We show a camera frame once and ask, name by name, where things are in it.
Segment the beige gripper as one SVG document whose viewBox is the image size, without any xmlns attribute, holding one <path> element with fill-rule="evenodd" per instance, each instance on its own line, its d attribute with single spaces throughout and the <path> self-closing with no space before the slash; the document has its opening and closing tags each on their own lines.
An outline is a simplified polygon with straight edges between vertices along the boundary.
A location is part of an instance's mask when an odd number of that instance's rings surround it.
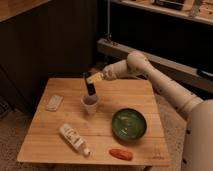
<svg viewBox="0 0 213 171">
<path fill-rule="evenodd" d="M 87 92 L 90 96 L 92 96 L 96 93 L 95 86 L 93 85 L 93 83 L 102 81 L 104 79 L 104 74 L 102 72 L 97 72 L 91 75 L 90 72 L 84 72 L 83 78 L 85 81 Z"/>
</svg>

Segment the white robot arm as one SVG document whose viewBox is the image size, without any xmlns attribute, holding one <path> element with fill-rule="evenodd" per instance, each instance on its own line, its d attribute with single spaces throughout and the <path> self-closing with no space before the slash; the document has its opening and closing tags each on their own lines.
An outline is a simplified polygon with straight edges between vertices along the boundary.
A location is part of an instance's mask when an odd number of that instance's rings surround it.
<svg viewBox="0 0 213 171">
<path fill-rule="evenodd" d="M 140 51 L 107 65 L 86 79 L 89 84 L 142 75 L 187 121 L 181 171 L 213 171 L 213 99 L 203 100 L 156 69 Z"/>
</svg>

